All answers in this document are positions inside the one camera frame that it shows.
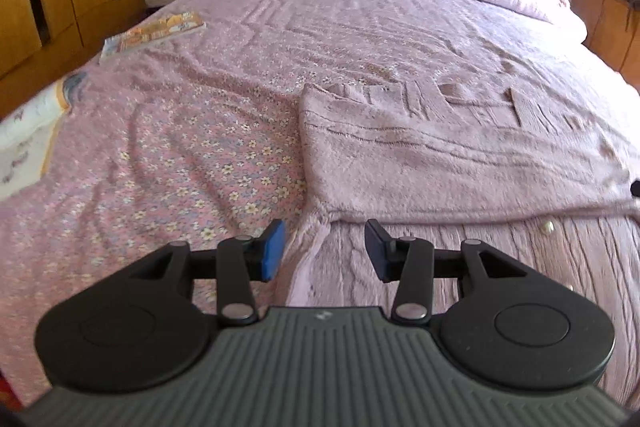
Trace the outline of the pink cable-knit cardigan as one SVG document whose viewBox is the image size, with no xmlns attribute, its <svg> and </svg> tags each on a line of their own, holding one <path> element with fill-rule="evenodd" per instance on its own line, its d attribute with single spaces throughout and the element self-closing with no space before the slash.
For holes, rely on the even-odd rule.
<svg viewBox="0 0 640 427">
<path fill-rule="evenodd" d="M 308 84 L 298 122 L 307 196 L 278 303 L 388 306 L 363 248 L 370 219 L 444 248 L 477 237 L 605 309 L 603 387 L 638 405 L 639 150 L 625 135 L 515 90 L 430 80 Z"/>
</svg>

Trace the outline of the brown wooden dresser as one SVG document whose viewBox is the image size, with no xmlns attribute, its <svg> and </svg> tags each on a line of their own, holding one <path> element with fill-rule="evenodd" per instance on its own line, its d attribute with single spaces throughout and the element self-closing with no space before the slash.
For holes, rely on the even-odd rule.
<svg viewBox="0 0 640 427">
<path fill-rule="evenodd" d="M 570 6 L 587 27 L 584 45 L 639 89 L 639 11 L 624 0 L 572 0 Z"/>
</svg>

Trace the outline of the white illustrated booklet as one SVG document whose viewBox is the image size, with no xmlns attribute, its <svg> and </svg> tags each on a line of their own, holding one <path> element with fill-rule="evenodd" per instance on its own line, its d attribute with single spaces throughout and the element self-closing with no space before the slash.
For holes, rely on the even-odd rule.
<svg viewBox="0 0 640 427">
<path fill-rule="evenodd" d="M 86 76 L 78 70 L 56 80 L 1 121 L 1 200 L 46 173 L 58 128 Z"/>
</svg>

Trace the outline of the colourful picture book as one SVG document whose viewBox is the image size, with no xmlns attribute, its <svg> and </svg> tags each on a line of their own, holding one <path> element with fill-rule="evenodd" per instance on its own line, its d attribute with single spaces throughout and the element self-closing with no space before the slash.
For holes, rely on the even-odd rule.
<svg viewBox="0 0 640 427">
<path fill-rule="evenodd" d="M 128 29 L 107 38 L 99 57 L 102 64 L 119 55 L 137 51 L 162 41 L 190 34 L 205 27 L 204 20 L 195 12 L 169 14 Z"/>
</svg>

